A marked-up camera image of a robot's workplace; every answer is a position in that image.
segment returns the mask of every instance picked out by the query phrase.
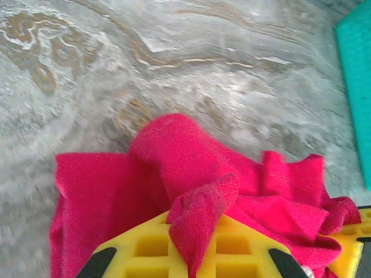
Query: gray marble surface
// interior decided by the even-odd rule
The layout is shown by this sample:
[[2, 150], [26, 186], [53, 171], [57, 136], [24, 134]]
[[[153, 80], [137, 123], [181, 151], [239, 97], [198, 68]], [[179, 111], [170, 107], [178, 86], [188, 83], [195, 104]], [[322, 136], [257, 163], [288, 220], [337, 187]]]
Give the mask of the gray marble surface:
[[326, 158], [364, 188], [333, 27], [351, 0], [0, 1], [0, 277], [48, 277], [53, 156], [123, 152], [184, 112], [259, 160]]

